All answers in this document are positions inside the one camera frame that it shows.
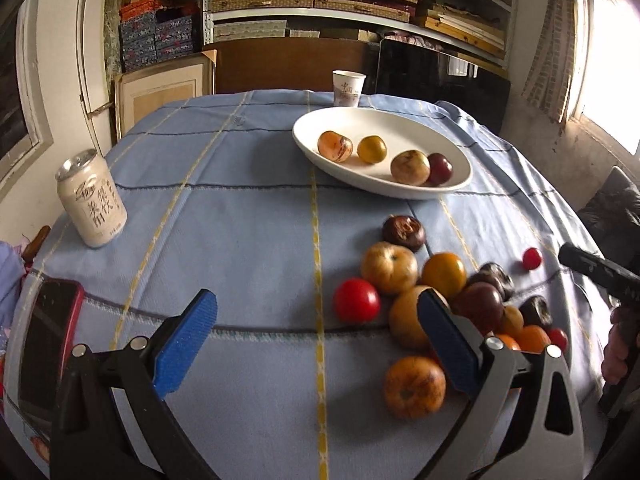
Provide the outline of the person's right hand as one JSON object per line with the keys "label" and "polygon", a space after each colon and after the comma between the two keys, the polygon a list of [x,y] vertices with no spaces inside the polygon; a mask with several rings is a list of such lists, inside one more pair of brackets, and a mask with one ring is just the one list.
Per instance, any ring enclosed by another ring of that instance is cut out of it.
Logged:
{"label": "person's right hand", "polygon": [[618,307],[611,314],[612,327],[608,333],[608,344],[603,351],[601,372],[604,380],[610,385],[617,385],[628,373],[626,359],[629,344],[624,341],[620,328],[623,322],[632,318],[632,311],[627,307]]}

